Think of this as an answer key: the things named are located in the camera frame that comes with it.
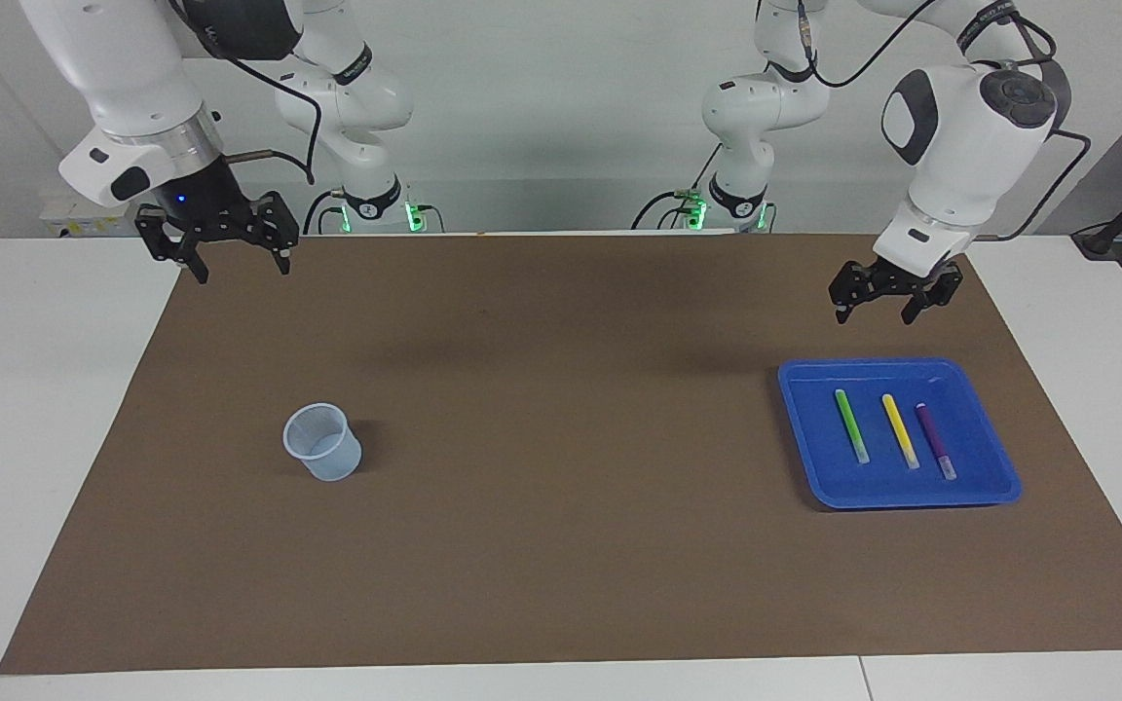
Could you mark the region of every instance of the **table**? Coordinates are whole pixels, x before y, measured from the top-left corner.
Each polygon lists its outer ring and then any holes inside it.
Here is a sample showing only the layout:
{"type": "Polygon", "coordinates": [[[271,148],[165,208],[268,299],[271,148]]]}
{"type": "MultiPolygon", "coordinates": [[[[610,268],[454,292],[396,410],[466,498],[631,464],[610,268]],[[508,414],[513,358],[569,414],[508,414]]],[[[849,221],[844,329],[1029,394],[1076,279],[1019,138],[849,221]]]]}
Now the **table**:
{"type": "MultiPolygon", "coordinates": [[[[1122,519],[1122,270],[1045,237],[977,245],[971,259],[1122,519]]],[[[0,656],[175,275],[137,240],[0,240],[0,656]]],[[[351,690],[365,698],[1122,698],[1122,652],[0,679],[0,698],[351,690]]]]}

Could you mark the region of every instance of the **plastic cup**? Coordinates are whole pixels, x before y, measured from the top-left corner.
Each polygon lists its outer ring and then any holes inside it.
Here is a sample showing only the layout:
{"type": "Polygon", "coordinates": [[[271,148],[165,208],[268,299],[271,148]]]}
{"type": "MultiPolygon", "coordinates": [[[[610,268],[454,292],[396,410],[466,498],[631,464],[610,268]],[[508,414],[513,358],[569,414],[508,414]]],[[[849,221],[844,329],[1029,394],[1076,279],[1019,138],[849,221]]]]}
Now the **plastic cup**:
{"type": "Polygon", "coordinates": [[[284,450],[323,482],[347,478],[361,462],[361,444],[349,431],[343,412],[333,404],[297,409],[284,425],[284,450]]]}

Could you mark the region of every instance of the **brown table surface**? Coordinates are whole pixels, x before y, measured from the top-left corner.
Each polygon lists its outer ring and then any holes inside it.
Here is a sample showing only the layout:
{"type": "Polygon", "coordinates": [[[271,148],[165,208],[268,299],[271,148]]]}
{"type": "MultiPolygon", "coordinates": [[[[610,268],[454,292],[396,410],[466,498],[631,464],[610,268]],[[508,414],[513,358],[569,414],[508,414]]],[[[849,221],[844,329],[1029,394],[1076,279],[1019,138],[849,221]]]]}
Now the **brown table surface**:
{"type": "Polygon", "coordinates": [[[0,673],[1122,648],[1121,524],[978,277],[839,328],[870,242],[209,246],[0,673]],[[911,356],[965,368],[1020,501],[810,496],[776,368],[911,356]],[[366,445],[339,483],[280,448],[315,400],[366,445]]]}

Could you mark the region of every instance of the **plastic tray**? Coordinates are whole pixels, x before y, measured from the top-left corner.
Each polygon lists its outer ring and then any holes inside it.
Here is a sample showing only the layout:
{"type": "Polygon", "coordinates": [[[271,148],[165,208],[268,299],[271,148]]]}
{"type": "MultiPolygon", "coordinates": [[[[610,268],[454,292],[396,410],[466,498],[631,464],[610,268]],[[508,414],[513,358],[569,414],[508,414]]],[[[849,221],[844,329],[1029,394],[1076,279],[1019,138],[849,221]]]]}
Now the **plastic tray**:
{"type": "Polygon", "coordinates": [[[1005,505],[1020,478],[963,369],[944,358],[792,360],[779,381],[816,498],[834,509],[1005,505]],[[861,465],[834,390],[846,391],[868,456],[861,465]],[[882,407],[893,395],[920,469],[908,469],[882,407]],[[942,478],[916,407],[925,403],[958,478],[942,478]]]}

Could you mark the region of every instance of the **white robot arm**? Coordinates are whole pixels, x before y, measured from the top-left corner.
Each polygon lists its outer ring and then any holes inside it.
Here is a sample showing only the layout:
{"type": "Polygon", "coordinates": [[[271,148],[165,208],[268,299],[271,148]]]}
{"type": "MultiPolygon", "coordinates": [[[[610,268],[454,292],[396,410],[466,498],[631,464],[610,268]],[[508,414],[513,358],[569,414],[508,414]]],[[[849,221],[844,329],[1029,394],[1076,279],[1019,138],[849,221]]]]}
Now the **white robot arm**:
{"type": "MultiPolygon", "coordinates": [[[[402,183],[374,131],[410,122],[414,99],[396,75],[374,62],[348,0],[304,0],[303,31],[294,54],[306,67],[282,81],[320,102],[323,122],[318,139],[337,159],[342,196],[366,222],[406,221],[402,183]]],[[[312,128],[311,108],[291,94],[276,93],[284,120],[295,129],[312,128]]]]}
{"type": "Polygon", "coordinates": [[[908,294],[903,320],[949,303],[966,251],[999,199],[1021,178],[1067,114],[1072,90],[1050,55],[1029,37],[1015,3],[859,0],[875,12],[938,26],[969,59],[910,72],[882,111],[882,133],[917,174],[873,245],[870,266],[847,262],[830,285],[838,322],[859,303],[908,294]]]}
{"type": "MultiPolygon", "coordinates": [[[[882,234],[872,266],[848,262],[830,285],[838,322],[859,303],[908,294],[904,322],[927,306],[947,305],[960,255],[994,205],[1023,175],[1072,93],[1067,79],[1038,49],[1010,0],[859,0],[891,17],[938,26],[971,63],[910,72],[882,111],[882,133],[917,176],[882,234]]],[[[766,0],[756,45],[770,59],[764,74],[738,76],[705,96],[705,124],[721,148],[708,195],[709,212],[739,230],[753,218],[770,181],[773,150],[765,132],[818,119],[829,81],[816,74],[816,30],[825,0],[766,0]]]]}
{"type": "MultiPolygon", "coordinates": [[[[59,173],[95,203],[127,203],[151,191],[137,230],[153,257],[187,265],[205,283],[196,245],[240,239],[267,248],[280,271],[298,242],[297,221],[276,192],[249,201],[222,154],[201,94],[181,67],[155,0],[19,0],[40,43],[93,116],[94,129],[59,173]],[[164,223],[182,231],[180,242],[164,223]]],[[[316,139],[340,163],[348,203],[364,219],[402,221],[402,186],[371,129],[410,120],[413,100],[399,80],[371,67],[347,0],[166,0],[213,55],[279,59],[294,53],[306,67],[288,76],[321,108],[316,139]],[[399,214],[389,212],[399,210],[399,214]]],[[[284,94],[286,121],[309,131],[314,112],[284,94]]],[[[273,155],[273,151],[256,151],[273,155]]],[[[309,165],[303,165],[309,172],[309,165]]]]}
{"type": "MultiPolygon", "coordinates": [[[[806,0],[816,36],[827,0],[806,0]]],[[[756,222],[773,174],[773,146],[766,132],[819,119],[829,105],[829,87],[806,74],[808,58],[799,40],[794,0],[766,0],[756,18],[756,48],[770,62],[761,74],[732,77],[705,94],[703,119],[720,139],[708,181],[708,221],[748,230],[756,222]]]]}
{"type": "MultiPolygon", "coordinates": [[[[276,192],[240,192],[201,94],[151,0],[19,0],[59,72],[89,103],[94,128],[58,166],[81,195],[127,203],[151,191],[135,225],[151,256],[209,278],[196,246],[245,240],[266,248],[288,274],[297,219],[276,192]],[[164,231],[181,231],[177,240],[164,231]]],[[[273,26],[295,36],[280,6],[273,26]]]]}

